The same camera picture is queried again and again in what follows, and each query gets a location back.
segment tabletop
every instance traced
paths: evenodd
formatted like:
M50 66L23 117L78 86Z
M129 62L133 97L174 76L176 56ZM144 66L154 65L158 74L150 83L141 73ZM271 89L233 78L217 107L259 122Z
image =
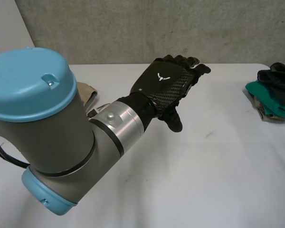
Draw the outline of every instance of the tabletop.
M129 94L148 65L71 65L99 92L96 106ZM64 216L0 158L0 228L285 228L285 124L262 122L245 91L260 64L212 69L177 108L181 133L154 119L144 136ZM9 154L16 148L0 138Z

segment black cloth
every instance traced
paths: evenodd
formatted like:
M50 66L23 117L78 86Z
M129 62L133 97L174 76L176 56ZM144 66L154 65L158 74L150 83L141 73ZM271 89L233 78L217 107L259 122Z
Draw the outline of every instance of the black cloth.
M270 70L260 70L257 74L259 82L266 84L277 98L280 105L285 106L285 65L274 63Z

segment silver metal joint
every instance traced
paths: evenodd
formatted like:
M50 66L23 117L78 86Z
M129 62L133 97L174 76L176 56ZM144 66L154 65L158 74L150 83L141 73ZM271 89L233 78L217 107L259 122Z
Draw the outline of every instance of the silver metal joint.
M128 105L115 101L93 119L104 123L119 139L124 152L129 150L143 135L143 123Z

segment green cloth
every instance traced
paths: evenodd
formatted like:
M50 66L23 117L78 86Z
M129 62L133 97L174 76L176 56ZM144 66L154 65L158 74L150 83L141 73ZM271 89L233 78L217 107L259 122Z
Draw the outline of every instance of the green cloth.
M281 106L271 90L260 82L250 82L246 85L249 93L256 96L264 105L266 115L285 117L285 106Z

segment concrete wall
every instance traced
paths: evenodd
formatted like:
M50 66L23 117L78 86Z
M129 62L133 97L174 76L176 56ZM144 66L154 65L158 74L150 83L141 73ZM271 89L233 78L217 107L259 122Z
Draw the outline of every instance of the concrete wall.
M0 53L33 46L14 0L0 0Z
M16 0L36 46L71 64L285 63L285 0Z

